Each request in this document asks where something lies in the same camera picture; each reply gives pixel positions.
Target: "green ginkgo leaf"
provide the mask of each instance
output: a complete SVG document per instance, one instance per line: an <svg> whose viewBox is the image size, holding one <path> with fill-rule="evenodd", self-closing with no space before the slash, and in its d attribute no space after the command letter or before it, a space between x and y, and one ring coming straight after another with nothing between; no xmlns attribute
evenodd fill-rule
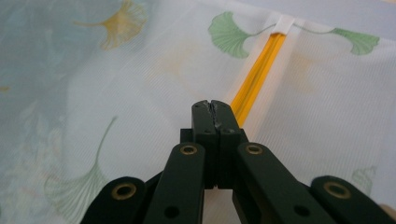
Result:
<svg viewBox="0 0 396 224"><path fill-rule="evenodd" d="M108 125L96 152L95 163L87 174L71 180L50 176L44 185L44 192L51 204L70 223L78 223L82 219L93 199L108 183L99 167L98 159L102 144L115 119Z"/></svg>
<svg viewBox="0 0 396 224"><path fill-rule="evenodd" d="M348 30L335 28L330 31L332 34L341 35L348 39L353 47L350 51L356 55L368 54L373 51L373 48L378 45L379 37L374 35L366 35L355 33Z"/></svg>
<svg viewBox="0 0 396 224"><path fill-rule="evenodd" d="M248 53L243 45L250 34L245 33L233 21L233 13L224 12L215 17L209 27L213 44L221 51L235 58L246 58Z"/></svg>

